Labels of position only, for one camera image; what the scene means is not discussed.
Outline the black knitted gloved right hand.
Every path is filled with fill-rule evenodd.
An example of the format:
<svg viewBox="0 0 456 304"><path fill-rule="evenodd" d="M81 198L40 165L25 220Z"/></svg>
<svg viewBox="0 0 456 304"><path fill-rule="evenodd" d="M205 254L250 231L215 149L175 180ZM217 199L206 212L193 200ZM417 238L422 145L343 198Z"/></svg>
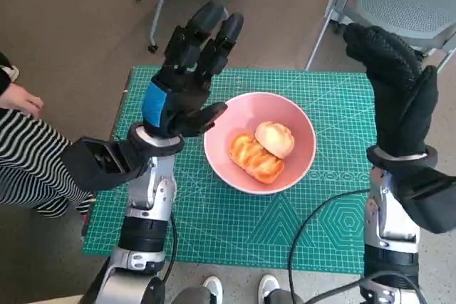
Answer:
<svg viewBox="0 0 456 304"><path fill-rule="evenodd" d="M422 66L399 36L379 26L347 26L348 57L366 67L375 103L376 147L395 158L427 153L432 114L438 100L437 68Z"/></svg>

